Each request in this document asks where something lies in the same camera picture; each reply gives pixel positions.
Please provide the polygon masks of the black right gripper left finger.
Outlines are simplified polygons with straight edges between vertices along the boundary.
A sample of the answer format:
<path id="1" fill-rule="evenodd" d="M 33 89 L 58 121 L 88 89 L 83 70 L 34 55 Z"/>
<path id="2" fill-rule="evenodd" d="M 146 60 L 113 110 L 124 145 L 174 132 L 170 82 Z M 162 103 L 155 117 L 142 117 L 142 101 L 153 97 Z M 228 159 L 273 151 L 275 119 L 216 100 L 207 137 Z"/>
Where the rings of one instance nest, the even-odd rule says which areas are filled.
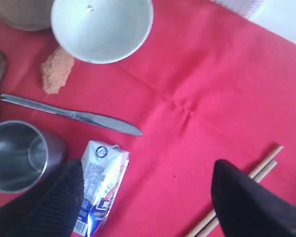
<path id="1" fill-rule="evenodd" d="M 80 160 L 70 160 L 0 207 L 0 237 L 69 237 L 84 196 Z"/>

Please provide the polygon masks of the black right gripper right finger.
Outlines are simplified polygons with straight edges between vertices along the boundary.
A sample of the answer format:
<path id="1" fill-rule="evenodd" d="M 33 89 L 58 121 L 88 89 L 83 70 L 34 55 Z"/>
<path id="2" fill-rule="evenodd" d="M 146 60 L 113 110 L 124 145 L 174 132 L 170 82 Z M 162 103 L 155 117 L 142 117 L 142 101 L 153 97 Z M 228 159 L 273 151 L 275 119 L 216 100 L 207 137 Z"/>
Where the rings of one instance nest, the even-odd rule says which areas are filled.
<path id="1" fill-rule="evenodd" d="M 225 159 L 215 161 L 211 198 L 226 237 L 296 237 L 296 206 Z"/>

